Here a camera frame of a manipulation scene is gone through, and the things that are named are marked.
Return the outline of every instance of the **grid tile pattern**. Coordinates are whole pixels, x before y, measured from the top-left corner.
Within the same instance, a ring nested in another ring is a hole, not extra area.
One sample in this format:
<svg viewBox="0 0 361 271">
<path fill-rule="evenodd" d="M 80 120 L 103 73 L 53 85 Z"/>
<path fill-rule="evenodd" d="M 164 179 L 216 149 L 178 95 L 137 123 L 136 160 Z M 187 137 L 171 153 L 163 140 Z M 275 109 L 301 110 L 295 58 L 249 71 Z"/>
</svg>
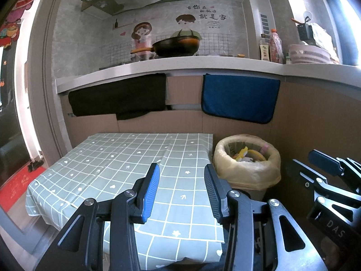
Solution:
<svg viewBox="0 0 361 271">
<path fill-rule="evenodd" d="M 233 54 L 233 35 L 220 33 L 201 33 L 203 38 L 199 45 L 199 54 Z"/>
<path fill-rule="evenodd" d="M 135 225 L 142 270 L 184 257 L 216 262 L 223 231 L 213 217 L 204 183 L 211 152 L 210 134 L 96 134 L 29 185 L 26 210 L 60 229 L 86 198 L 113 199 L 132 188 L 155 162 L 161 177 L 153 211 L 146 224 Z M 109 234 L 107 222 L 106 259 Z"/>
<path fill-rule="evenodd" d="M 200 33 L 202 40 L 200 42 L 199 50 L 197 54 L 219 54 L 229 55 L 233 54 L 233 35 L 220 34 L 220 33 Z M 152 37 L 154 42 L 169 38 L 167 33 L 159 33 Z M 108 65 L 128 63 L 131 61 L 130 51 L 135 48 L 134 42 L 124 42 L 121 44 L 111 45 L 106 52 L 106 59 Z"/>
</svg>

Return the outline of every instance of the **cartoon sticker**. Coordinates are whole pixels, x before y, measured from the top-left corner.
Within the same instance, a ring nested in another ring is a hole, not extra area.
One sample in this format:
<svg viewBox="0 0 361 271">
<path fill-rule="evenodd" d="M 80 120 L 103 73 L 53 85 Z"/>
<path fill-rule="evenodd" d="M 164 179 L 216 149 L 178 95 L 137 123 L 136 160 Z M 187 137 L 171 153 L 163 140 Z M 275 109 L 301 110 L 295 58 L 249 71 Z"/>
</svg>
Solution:
<svg viewBox="0 0 361 271">
<path fill-rule="evenodd" d="M 172 34 L 172 37 L 176 36 L 196 36 L 200 40 L 202 39 L 201 35 L 192 30 L 191 27 L 194 25 L 196 18 L 192 14 L 182 14 L 176 18 L 176 22 L 178 22 L 179 26 L 181 27 L 180 31 L 176 31 Z"/>
<path fill-rule="evenodd" d="M 0 47 L 10 47 L 16 42 L 20 34 L 21 17 L 25 10 L 29 10 L 34 0 L 18 0 L 10 11 L 5 23 L 0 27 Z"/>
<path fill-rule="evenodd" d="M 134 39 L 135 48 L 149 48 L 152 46 L 151 36 L 149 35 L 152 31 L 152 25 L 149 22 L 141 22 L 138 23 L 133 30 L 131 35 L 132 39 Z M 149 51 L 138 52 L 136 56 L 140 58 L 140 61 L 152 59 L 149 55 L 152 54 Z"/>
</svg>

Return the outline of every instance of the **kitchen countertop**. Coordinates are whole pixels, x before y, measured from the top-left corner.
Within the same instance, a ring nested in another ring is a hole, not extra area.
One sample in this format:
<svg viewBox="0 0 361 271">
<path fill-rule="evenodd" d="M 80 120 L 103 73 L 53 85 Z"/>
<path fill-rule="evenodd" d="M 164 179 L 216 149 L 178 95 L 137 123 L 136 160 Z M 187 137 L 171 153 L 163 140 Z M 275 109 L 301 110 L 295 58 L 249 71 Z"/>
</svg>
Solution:
<svg viewBox="0 0 361 271">
<path fill-rule="evenodd" d="M 239 71 L 256 71 L 285 77 L 315 78 L 361 88 L 361 68 L 334 64 L 282 65 L 261 60 L 192 56 L 162 58 L 120 65 L 79 77 L 56 79 L 57 93 L 69 92 L 87 86 L 117 81 L 156 72 L 167 75 L 235 74 Z"/>
</svg>

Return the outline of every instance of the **cartoon girl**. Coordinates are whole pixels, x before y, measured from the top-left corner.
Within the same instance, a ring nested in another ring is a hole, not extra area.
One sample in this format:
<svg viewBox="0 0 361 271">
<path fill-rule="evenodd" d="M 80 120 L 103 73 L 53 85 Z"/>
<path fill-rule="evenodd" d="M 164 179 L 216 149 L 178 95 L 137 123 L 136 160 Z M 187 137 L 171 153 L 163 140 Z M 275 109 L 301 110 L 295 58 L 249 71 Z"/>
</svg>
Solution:
<svg viewBox="0 0 361 271">
<path fill-rule="evenodd" d="M 152 26 L 149 22 L 141 22 L 134 27 L 132 39 L 134 39 L 136 49 L 149 48 L 152 46 L 152 41 L 150 36 L 148 36 L 151 31 Z M 139 52 L 137 56 L 140 57 L 141 61 L 153 58 L 153 54 L 149 51 Z"/>
</svg>

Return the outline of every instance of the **pan handle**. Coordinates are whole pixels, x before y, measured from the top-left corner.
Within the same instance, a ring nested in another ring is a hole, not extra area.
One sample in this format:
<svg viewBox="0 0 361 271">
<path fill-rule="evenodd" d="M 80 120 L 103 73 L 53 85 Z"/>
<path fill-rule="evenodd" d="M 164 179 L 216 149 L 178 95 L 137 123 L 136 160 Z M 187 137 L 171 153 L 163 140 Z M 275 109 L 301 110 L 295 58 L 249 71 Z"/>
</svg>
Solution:
<svg viewBox="0 0 361 271">
<path fill-rule="evenodd" d="M 131 50 L 131 54 L 135 54 L 135 53 L 139 53 L 139 52 L 144 52 L 144 51 L 149 51 L 149 52 L 154 52 L 154 48 L 150 47 L 150 48 L 139 48 L 139 49 L 135 49 L 135 50 Z"/>
<path fill-rule="evenodd" d="M 294 18 L 291 18 L 291 20 L 297 24 L 303 24 L 303 22 L 299 22 L 298 20 L 295 20 Z"/>
</svg>

